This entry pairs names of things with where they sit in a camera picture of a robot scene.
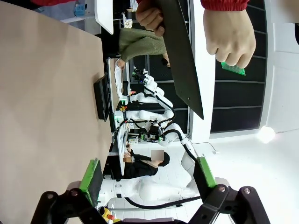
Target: black jacket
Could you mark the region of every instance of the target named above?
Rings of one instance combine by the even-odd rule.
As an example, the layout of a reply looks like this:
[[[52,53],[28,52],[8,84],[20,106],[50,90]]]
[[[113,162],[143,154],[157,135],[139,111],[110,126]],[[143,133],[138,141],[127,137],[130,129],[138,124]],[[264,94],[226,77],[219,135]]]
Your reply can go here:
[[[150,157],[147,157],[145,155],[134,154],[132,150],[130,154],[135,158],[135,162],[125,163],[125,172],[123,176],[124,179],[131,179],[140,176],[152,176],[158,172],[158,168],[154,168],[153,166],[141,161],[151,161]]]

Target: black hair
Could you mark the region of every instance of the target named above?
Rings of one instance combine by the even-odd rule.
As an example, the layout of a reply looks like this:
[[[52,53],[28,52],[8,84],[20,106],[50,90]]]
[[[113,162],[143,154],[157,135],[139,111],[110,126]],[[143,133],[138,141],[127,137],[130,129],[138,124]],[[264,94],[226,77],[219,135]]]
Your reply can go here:
[[[158,166],[165,167],[169,163],[169,161],[170,161],[170,156],[166,152],[164,152],[164,160]]]

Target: black window panel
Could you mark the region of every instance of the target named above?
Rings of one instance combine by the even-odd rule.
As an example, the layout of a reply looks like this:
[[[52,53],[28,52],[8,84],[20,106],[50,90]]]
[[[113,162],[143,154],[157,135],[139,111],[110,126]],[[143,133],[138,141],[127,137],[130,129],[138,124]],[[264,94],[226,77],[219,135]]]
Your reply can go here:
[[[171,69],[162,65],[162,55],[149,56],[149,74],[154,77],[156,81],[173,80]]]
[[[245,76],[228,71],[222,68],[221,63],[216,60],[215,78],[216,80],[238,80],[264,82],[266,76],[266,60],[253,57],[245,68]]]
[[[188,12],[188,0],[179,0],[179,3],[181,5],[181,9],[183,12],[184,20],[189,21],[189,12]]]
[[[264,84],[215,83],[214,107],[261,106]]]
[[[128,111],[141,111],[141,110],[164,110],[159,104],[141,104],[139,102],[132,102],[127,105]]]
[[[136,20],[136,13],[135,12],[128,12],[128,19]]]
[[[136,91],[136,93],[144,92],[144,86],[142,84],[131,84],[130,86],[132,91]],[[158,83],[158,87],[164,90],[164,96],[172,102],[173,108],[188,108],[181,98],[176,95],[174,83]],[[162,107],[157,104],[157,107],[153,108],[153,110],[155,109],[162,109]]]
[[[267,32],[265,11],[251,7],[247,7],[246,11],[251,20],[253,29],[257,31]]]
[[[248,4],[258,7],[258,8],[265,9],[265,4],[264,4],[263,0],[249,0]]]
[[[213,110],[211,133],[258,128],[261,112],[261,108]]]
[[[256,50],[254,52],[254,55],[266,57],[267,35],[255,33],[255,36],[256,36]]]
[[[140,70],[146,68],[146,56],[140,55],[133,58],[133,65]]]
[[[176,111],[176,117],[173,120],[173,123],[178,124],[183,133],[187,134],[188,132],[188,110],[185,111]]]
[[[134,22],[132,28],[146,30],[145,27],[141,26],[138,22]]]

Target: green sweater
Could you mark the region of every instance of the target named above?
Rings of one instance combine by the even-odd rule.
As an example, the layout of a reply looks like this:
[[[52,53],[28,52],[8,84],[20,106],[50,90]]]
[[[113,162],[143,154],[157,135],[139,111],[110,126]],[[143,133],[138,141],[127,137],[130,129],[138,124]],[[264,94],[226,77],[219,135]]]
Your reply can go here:
[[[122,28],[119,38],[119,53],[121,59],[127,62],[139,55],[161,55],[166,53],[163,37],[157,37],[154,32]]]

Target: white desk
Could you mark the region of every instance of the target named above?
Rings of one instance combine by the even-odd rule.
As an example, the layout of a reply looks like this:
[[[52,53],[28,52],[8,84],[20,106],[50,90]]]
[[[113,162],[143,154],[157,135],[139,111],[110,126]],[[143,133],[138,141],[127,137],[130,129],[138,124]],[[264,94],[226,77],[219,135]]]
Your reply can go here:
[[[94,0],[94,16],[100,24],[110,34],[113,34],[113,1]]]
[[[85,0],[87,10],[84,16],[73,17],[61,20],[64,23],[71,23],[90,18],[95,18],[96,22],[107,30],[108,33],[113,34],[113,1],[112,0]]]
[[[94,157],[104,169],[110,122],[98,119],[93,90],[102,44],[3,1],[0,20],[0,219],[30,223],[43,192],[64,193]]]

